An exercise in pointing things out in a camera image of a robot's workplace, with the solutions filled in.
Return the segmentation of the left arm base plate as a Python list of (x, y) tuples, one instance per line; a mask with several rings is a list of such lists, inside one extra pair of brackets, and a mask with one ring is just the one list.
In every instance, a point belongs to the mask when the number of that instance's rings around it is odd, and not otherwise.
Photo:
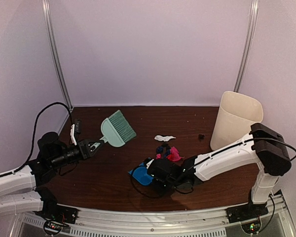
[(43, 207), (43, 210), (35, 211), (34, 213), (49, 221), (61, 224), (75, 224), (78, 209), (57, 204), (54, 206)]

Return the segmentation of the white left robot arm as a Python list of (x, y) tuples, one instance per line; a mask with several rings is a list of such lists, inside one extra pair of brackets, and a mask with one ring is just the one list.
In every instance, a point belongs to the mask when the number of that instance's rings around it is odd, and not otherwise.
[(106, 142), (102, 137), (99, 141), (85, 139), (67, 146), (56, 132), (44, 134), (37, 142), (36, 159), (0, 174), (0, 217), (32, 211), (48, 220), (64, 218), (65, 222), (72, 223), (74, 218), (58, 204), (45, 184), (62, 175), (63, 167), (93, 157)]

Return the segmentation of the green hand brush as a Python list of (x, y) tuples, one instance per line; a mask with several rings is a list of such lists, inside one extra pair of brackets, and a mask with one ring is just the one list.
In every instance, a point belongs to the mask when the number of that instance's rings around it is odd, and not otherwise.
[(101, 133), (103, 136), (100, 141), (90, 146), (92, 151), (100, 148), (103, 143), (109, 143), (113, 147), (120, 148), (137, 136), (121, 110), (103, 120)]

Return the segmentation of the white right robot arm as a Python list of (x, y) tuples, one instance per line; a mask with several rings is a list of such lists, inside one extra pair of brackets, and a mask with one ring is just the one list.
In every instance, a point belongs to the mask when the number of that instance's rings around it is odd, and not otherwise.
[(174, 190), (190, 194), (195, 185), (234, 170), (247, 164), (255, 163), (259, 173), (250, 190), (249, 203), (243, 207), (243, 214), (255, 217), (279, 177), (292, 167), (284, 138), (269, 127), (255, 123), (251, 131), (237, 141), (207, 154), (186, 159), (181, 165), (166, 158), (152, 159), (145, 162), (147, 174), (157, 182), (162, 191)]

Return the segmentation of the blue plastic dustpan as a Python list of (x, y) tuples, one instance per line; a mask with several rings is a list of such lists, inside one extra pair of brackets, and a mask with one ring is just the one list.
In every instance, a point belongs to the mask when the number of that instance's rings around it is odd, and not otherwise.
[(147, 174), (147, 169), (143, 164), (140, 164), (135, 171), (130, 170), (128, 173), (130, 175), (132, 174), (133, 178), (142, 186), (149, 186), (152, 184), (153, 178)]

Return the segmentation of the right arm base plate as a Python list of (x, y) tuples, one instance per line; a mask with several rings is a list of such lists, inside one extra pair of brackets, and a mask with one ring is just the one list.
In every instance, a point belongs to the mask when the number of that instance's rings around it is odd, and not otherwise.
[(244, 205), (227, 208), (226, 214), (229, 223), (236, 223), (266, 215), (268, 214), (268, 208), (266, 207), (266, 203), (253, 204), (249, 202)]

